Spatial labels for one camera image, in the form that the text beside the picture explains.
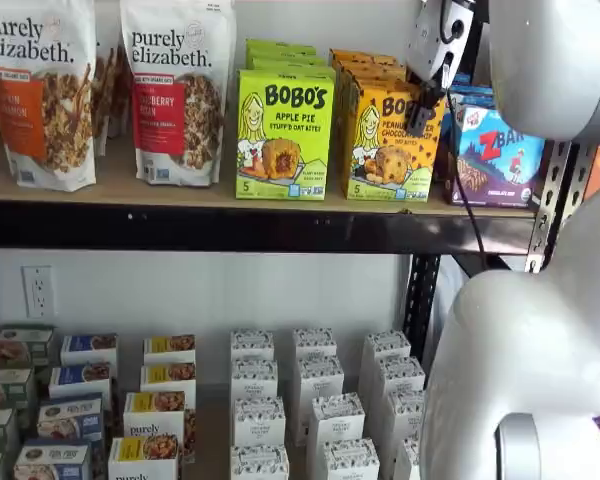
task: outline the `shelf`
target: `shelf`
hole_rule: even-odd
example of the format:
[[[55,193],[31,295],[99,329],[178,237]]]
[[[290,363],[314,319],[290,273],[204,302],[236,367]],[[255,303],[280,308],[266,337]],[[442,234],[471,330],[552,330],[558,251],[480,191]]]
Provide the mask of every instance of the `shelf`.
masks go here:
[[[125,250],[463,253],[477,250],[462,207],[439,187],[426,203],[349,201],[330,175],[323,202],[235,199],[235,167],[211,188],[135,178],[129,139],[97,161],[98,184],[75,193],[21,188],[0,150],[0,246]],[[530,210],[475,209],[485,248],[524,255]]]

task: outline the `outlet cover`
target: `outlet cover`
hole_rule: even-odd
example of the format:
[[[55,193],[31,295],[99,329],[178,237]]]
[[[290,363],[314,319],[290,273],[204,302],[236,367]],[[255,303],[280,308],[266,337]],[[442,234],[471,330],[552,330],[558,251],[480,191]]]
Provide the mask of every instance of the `outlet cover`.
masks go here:
[[[53,318],[56,305],[53,294],[53,269],[49,265],[22,267],[28,318]]]

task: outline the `yellow bobo's box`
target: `yellow bobo's box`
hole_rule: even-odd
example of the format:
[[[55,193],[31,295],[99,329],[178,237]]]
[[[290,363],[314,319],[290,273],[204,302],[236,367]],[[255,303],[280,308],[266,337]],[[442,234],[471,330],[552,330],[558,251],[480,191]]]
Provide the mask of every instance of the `yellow bobo's box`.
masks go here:
[[[342,169],[347,198],[427,200],[444,112],[439,102],[423,137],[408,135],[417,96],[417,86],[397,79],[352,82]]]

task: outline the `green bobo's box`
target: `green bobo's box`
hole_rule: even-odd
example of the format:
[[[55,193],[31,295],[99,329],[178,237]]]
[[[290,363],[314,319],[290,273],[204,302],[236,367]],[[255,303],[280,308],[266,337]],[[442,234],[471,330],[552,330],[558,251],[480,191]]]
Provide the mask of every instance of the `green bobo's box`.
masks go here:
[[[240,71],[237,198],[323,200],[333,81]]]

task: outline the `cartoon woman illustration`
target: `cartoon woman illustration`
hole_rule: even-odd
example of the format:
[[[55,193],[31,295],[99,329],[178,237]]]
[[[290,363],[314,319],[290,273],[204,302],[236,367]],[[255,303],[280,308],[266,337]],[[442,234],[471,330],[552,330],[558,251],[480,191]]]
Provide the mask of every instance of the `cartoon woman illustration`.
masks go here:
[[[242,102],[238,125],[238,166],[255,174],[264,172],[262,146],[266,140],[263,126],[264,107],[257,93]]]
[[[356,126],[356,138],[353,142],[353,158],[358,165],[364,165],[366,161],[376,158],[376,152],[380,147],[378,142],[378,125],[380,125],[380,112],[375,105],[369,105],[360,116]]]

